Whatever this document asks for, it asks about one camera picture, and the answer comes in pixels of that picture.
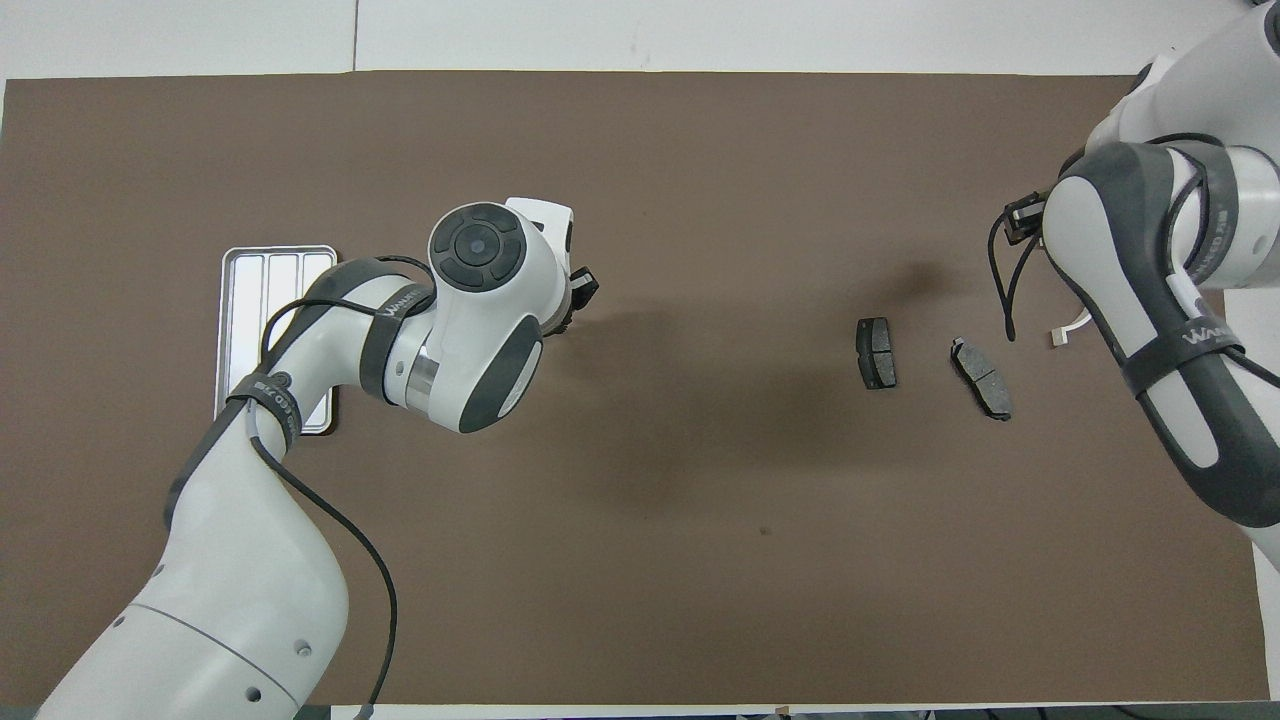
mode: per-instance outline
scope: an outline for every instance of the white robotic arm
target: white robotic arm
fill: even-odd
[[[292,717],[342,639],[347,588],[273,465],[339,384],[456,432],[506,416],[543,336],[596,287],[568,272],[572,219],[536,200],[465,205],[433,229],[434,288],[376,259],[320,277],[174,482],[151,579],[38,716]]]
[[[1197,290],[1280,286],[1277,159],[1272,1],[1149,65],[1064,169],[1041,232],[1174,464],[1280,568],[1280,388]]]

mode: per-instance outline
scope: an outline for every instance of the gray strap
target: gray strap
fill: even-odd
[[[1225,322],[1213,315],[1201,315],[1156,336],[1156,340],[1130,355],[1120,372],[1137,397],[1179,366],[1228,347],[1244,350],[1240,338],[1235,337]]]
[[[360,351],[360,387],[374,397],[381,397],[388,404],[383,378],[387,374],[387,359],[392,355],[392,345],[410,310],[422,302],[435,300],[435,292],[425,284],[408,283],[387,299],[374,314],[365,336],[365,347]]]
[[[302,413],[298,410],[298,400],[288,387],[288,373],[268,375],[255,372],[244,375],[244,379],[227,396],[227,400],[238,397],[252,400],[275,415],[280,429],[284,430],[285,450],[302,434]]]

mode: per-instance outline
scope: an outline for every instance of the silver tray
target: silver tray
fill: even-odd
[[[215,416],[221,411],[230,389],[257,366],[259,343],[268,318],[285,302],[302,297],[320,273],[337,263],[338,252],[328,245],[233,247],[223,255]],[[273,342],[288,324],[288,318],[276,323]],[[329,391],[303,423],[302,434],[324,434],[333,420],[333,391]]]

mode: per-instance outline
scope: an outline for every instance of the white floor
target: white floor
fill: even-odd
[[[1244,0],[0,0],[0,111],[5,79],[45,77],[463,68],[1132,74],[1248,9]],[[1280,290],[1228,293],[1233,328],[1271,366],[1280,365],[1277,315]],[[1262,562],[1258,584],[1271,694],[1280,697],[1280,575]],[[379,717],[556,716],[545,707],[468,707]],[[773,708],[644,714],[740,711]]]

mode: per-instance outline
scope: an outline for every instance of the brown table surface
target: brown table surface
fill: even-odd
[[[289,466],[401,592],[383,701],[1266,697],[1248,542],[1196,500],[1037,256],[1009,345],[983,242],[1126,78],[361,73],[10,81],[0,138],[0,703],[146,579],[211,419],[237,245],[425,255],[451,208],[571,205],[603,288],[458,437],[358,391]],[[1011,251],[1005,250],[1006,260]],[[887,315],[901,386],[856,373]],[[1000,366],[982,416],[956,336]],[[358,546],[314,702],[358,702]]]

